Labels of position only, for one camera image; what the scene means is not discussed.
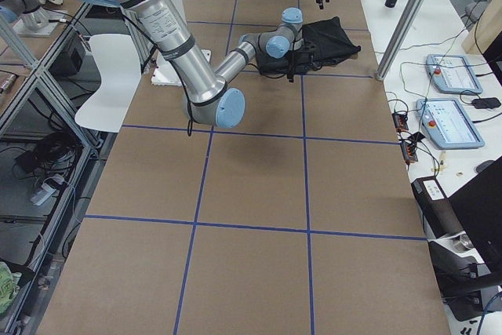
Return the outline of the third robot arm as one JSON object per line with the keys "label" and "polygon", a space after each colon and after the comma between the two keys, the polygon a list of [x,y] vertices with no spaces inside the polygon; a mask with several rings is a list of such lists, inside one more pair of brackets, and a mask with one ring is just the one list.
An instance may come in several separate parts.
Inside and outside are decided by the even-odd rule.
{"label": "third robot arm", "polygon": [[1,17],[24,37],[49,37],[56,25],[51,23],[47,2],[62,5],[63,0],[1,0]]}

